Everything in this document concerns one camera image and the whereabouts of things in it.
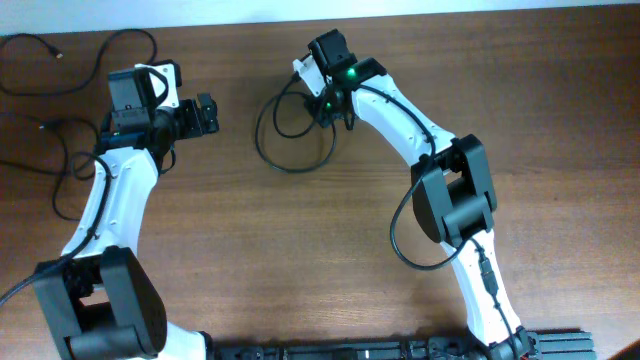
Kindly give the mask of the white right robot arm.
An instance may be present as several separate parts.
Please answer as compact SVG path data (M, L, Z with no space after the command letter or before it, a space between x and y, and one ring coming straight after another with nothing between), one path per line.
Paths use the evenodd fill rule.
M322 121L343 112L347 123L362 120L375 129L410 169L411 185L400 204L410 205L424 234L445 259L418 264L419 271L452 267L472 338L468 359L523 359L530 340L515 314L495 255L493 214L497 197L484 145L474 135L458 137L431 121L399 90L375 59L358 60L336 29L308 45L294 69L308 89L323 98Z

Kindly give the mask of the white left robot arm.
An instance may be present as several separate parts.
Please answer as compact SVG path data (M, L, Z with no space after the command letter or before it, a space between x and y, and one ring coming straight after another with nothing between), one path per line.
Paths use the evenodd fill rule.
M168 321L137 259L145 206L178 140L219 129L207 93L181 100L179 66L137 64L112 72L112 108L95 150L94 181L59 259L37 265L40 308L63 359L212 359L211 337Z

